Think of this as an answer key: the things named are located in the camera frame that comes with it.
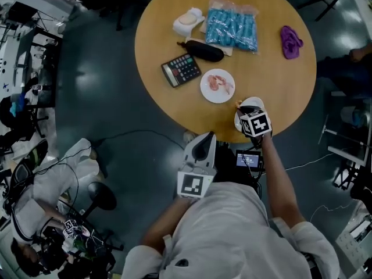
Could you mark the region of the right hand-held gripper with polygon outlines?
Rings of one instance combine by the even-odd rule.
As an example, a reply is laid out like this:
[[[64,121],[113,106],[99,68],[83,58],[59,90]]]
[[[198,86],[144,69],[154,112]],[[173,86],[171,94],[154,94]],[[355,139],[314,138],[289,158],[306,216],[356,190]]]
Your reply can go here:
[[[264,136],[272,137],[271,120],[267,112],[257,106],[237,106],[240,132],[250,139],[255,149],[261,148]]]

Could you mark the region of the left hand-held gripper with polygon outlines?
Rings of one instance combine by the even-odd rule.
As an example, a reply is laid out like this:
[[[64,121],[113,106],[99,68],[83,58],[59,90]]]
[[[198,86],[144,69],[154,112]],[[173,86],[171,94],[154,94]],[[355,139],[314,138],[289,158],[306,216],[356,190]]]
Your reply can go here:
[[[217,173],[214,167],[217,139],[210,131],[187,144],[183,165],[177,173],[177,195],[182,198],[202,199]]]

